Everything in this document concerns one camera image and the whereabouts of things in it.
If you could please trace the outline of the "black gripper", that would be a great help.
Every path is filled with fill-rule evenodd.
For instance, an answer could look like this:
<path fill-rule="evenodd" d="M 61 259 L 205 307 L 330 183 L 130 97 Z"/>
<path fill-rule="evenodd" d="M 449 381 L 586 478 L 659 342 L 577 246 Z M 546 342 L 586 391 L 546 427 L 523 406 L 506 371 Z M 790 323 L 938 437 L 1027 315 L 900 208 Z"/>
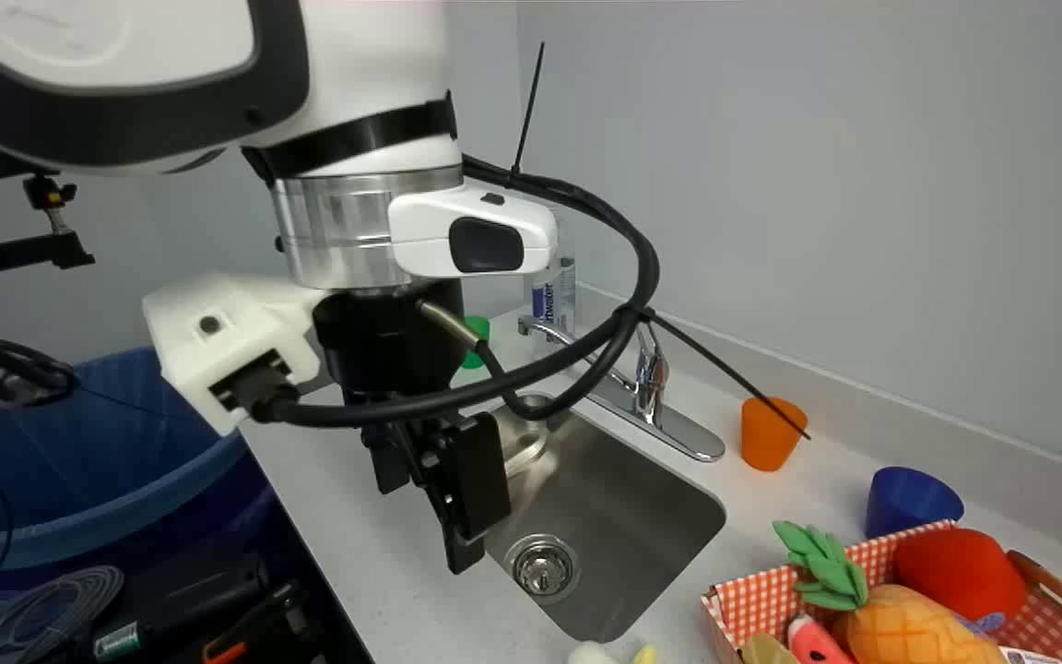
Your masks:
<path fill-rule="evenodd" d="M 449 389 L 466 349 L 422 315 L 422 303 L 466 309 L 458 283 L 336 293 L 319 303 L 319 342 L 351 406 Z M 502 437 L 490 413 L 448 427 L 439 492 L 448 568 L 460 575 L 484 558 L 486 531 L 508 518 Z"/>

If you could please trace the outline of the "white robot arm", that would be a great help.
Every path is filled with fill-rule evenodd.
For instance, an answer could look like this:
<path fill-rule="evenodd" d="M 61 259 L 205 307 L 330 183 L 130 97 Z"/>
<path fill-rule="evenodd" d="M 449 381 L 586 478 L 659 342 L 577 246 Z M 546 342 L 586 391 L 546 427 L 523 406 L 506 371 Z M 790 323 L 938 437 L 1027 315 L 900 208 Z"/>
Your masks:
<path fill-rule="evenodd" d="M 458 148 L 442 0 L 0 0 L 0 151 L 178 175 L 237 151 L 275 191 L 289 278 L 206 272 L 146 299 L 162 381 L 218 430 L 353 427 L 417 485 L 466 573 L 508 513 L 497 376 L 469 278 L 539 272 L 557 219 Z"/>

